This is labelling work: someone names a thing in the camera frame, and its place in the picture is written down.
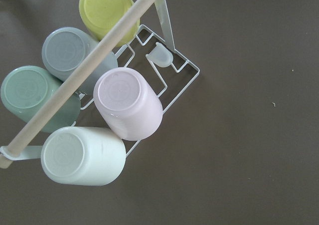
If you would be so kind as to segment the pink plastic cup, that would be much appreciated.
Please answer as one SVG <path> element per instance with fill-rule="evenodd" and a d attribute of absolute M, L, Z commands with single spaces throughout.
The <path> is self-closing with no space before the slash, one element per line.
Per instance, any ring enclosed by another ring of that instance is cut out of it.
<path fill-rule="evenodd" d="M 99 113 L 121 139 L 145 139 L 162 122 L 159 98 L 134 69 L 118 67 L 104 73 L 95 84 L 93 97 Z"/>

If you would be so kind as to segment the white plastic cup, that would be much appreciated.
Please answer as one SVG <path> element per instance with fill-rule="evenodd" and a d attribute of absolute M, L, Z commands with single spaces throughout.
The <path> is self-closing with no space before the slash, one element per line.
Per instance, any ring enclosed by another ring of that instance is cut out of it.
<path fill-rule="evenodd" d="M 120 175 L 125 162 L 122 139 L 107 128 L 58 129 L 46 139 L 41 151 L 45 174 L 68 185 L 107 185 Z"/>

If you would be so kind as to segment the grey-blue plastic cup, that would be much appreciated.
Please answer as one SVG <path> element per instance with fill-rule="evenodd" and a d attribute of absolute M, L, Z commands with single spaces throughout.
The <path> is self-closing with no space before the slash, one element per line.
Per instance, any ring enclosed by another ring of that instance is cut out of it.
<path fill-rule="evenodd" d="M 65 81 L 97 45 L 97 40 L 77 28 L 59 28 L 46 38 L 42 46 L 42 61 L 53 76 Z M 117 67 L 117 59 L 110 52 L 77 90 L 92 95 L 97 80 Z"/>

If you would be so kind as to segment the yellow plastic cup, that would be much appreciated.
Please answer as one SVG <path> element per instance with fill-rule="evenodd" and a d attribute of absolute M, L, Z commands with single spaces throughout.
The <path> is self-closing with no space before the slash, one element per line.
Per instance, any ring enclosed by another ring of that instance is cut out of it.
<path fill-rule="evenodd" d="M 79 13 L 92 36 L 101 41 L 133 4 L 132 0 L 79 0 Z"/>

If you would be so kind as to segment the green plastic cup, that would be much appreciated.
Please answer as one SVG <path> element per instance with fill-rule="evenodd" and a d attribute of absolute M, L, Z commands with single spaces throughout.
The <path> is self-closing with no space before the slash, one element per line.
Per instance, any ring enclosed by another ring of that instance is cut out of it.
<path fill-rule="evenodd" d="M 22 66 L 10 72 L 2 82 L 0 97 L 4 106 L 28 122 L 62 85 L 62 81 L 38 66 Z M 56 112 L 42 132 L 52 133 L 71 126 L 80 114 L 81 101 L 74 93 Z"/>

